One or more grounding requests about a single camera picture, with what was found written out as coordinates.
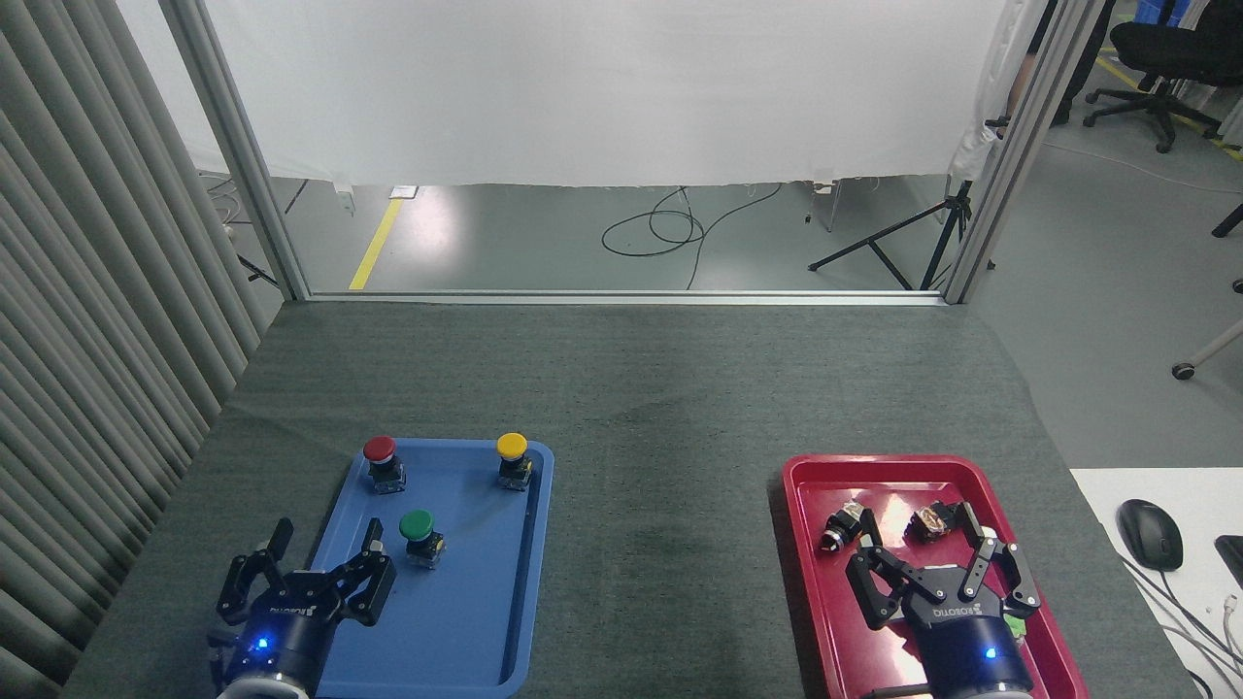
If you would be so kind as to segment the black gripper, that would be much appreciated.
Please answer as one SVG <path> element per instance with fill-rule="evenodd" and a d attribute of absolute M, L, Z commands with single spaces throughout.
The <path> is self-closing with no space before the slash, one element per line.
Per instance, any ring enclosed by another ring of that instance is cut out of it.
<path fill-rule="evenodd" d="M 966 575 L 924 573 L 884 549 L 874 512 L 861 512 L 856 552 L 845 566 L 858 609 L 879 631 L 896 619 L 904 599 L 929 694 L 1029 697 L 1034 682 L 1002 614 L 1027 619 L 1042 606 L 1025 553 L 982 525 L 968 501 L 957 504 L 957 522 L 975 551 Z M 994 562 L 1009 585 L 1002 598 L 983 585 Z"/>
<path fill-rule="evenodd" d="M 280 517 L 267 544 L 232 558 L 218 614 L 240 634 L 214 641 L 213 680 L 220 693 L 316 693 L 341 619 L 373 627 L 385 609 L 397 568 L 387 553 L 380 517 L 370 517 L 359 553 L 319 575 L 287 585 L 278 563 L 295 525 Z M 250 603 L 254 580 L 266 590 Z"/>

